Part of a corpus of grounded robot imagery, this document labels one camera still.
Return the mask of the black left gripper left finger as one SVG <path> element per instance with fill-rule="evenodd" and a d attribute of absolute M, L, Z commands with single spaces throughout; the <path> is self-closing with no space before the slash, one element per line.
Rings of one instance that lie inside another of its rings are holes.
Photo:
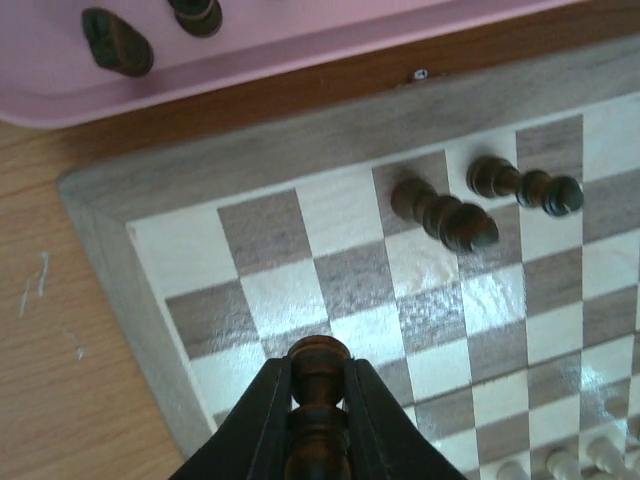
<path fill-rule="evenodd" d="M 190 479 L 282 479 L 292 361 L 269 359 L 216 433 L 173 475 Z"/>

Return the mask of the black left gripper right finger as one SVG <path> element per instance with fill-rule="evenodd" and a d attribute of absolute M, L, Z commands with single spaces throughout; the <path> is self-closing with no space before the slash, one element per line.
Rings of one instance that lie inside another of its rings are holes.
<path fill-rule="evenodd" d="M 344 364 L 345 404 L 354 479 L 463 480 L 421 435 L 370 362 Z"/>

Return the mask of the dark bishop chess piece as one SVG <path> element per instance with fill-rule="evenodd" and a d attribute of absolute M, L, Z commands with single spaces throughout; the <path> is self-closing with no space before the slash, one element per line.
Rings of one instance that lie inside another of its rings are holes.
<path fill-rule="evenodd" d="M 333 337 L 307 336 L 288 351 L 292 396 L 298 407 L 287 416 L 286 479 L 349 479 L 345 361 L 350 352 Z"/>

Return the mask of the dark king chess piece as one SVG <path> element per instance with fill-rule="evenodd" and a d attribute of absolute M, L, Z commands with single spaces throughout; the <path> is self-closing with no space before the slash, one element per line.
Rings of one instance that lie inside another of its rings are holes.
<path fill-rule="evenodd" d="M 455 253 L 472 253 L 499 242 L 496 222 L 483 208 L 439 194 L 420 178 L 408 178 L 394 187 L 391 208 Z"/>

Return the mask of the dark queen chess piece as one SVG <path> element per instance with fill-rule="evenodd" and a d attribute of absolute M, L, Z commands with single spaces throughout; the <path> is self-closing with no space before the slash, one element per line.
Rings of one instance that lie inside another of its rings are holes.
<path fill-rule="evenodd" d="M 513 196 L 528 209 L 541 209 L 555 218 L 578 212 L 584 204 L 579 182 L 572 176 L 553 176 L 534 169 L 520 172 L 506 159 L 476 158 L 467 170 L 467 185 L 477 195 L 497 199 Z"/>

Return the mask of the light pawn chess piece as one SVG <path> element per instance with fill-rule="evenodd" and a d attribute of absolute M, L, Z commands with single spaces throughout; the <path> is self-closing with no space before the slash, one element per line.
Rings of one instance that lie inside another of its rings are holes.
<path fill-rule="evenodd" d="M 567 449 L 555 449 L 550 452 L 545 467 L 555 480 L 583 480 L 578 455 Z"/>
<path fill-rule="evenodd" d="M 522 465 L 516 461 L 508 461 L 502 464 L 497 473 L 497 480 L 529 480 L 527 472 Z"/>
<path fill-rule="evenodd" d="M 635 478 L 635 474 L 627 468 L 622 453 L 608 438 L 598 437 L 592 440 L 586 453 L 600 471 L 616 479 Z"/>

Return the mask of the dark knight chess piece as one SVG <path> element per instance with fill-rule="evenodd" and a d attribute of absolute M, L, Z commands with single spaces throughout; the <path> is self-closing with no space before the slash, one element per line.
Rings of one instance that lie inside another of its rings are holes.
<path fill-rule="evenodd" d="M 127 77 L 142 77 L 153 66 L 151 44 L 134 27 L 115 13 L 98 7 L 81 13 L 84 37 L 95 63 Z"/>

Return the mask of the dark rook chess piece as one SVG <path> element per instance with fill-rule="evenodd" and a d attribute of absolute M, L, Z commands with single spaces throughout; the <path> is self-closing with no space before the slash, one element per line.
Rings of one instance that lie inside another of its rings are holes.
<path fill-rule="evenodd" d="M 169 0 L 174 17 L 188 34 L 206 38 L 215 35 L 223 22 L 217 0 Z"/>

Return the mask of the wooden chessboard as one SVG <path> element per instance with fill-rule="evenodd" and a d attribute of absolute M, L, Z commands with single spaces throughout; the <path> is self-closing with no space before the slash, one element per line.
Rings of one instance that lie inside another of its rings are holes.
<path fill-rule="evenodd" d="M 467 185 L 481 156 L 574 177 L 564 217 Z M 499 242 L 455 253 L 391 208 L 420 178 Z M 182 455 L 263 364 L 330 335 L 470 479 L 639 471 L 639 39 L 435 82 L 62 177 L 59 194 Z"/>

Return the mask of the pink plastic tray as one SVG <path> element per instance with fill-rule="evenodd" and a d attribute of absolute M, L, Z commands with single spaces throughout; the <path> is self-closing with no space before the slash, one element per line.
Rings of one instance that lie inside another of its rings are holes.
<path fill-rule="evenodd" d="M 1 117 L 62 128 L 551 8 L 548 1 L 225 1 L 220 30 L 195 38 L 165 1 L 105 8 L 151 44 L 141 78 L 98 67 L 84 1 L 1 5 Z"/>

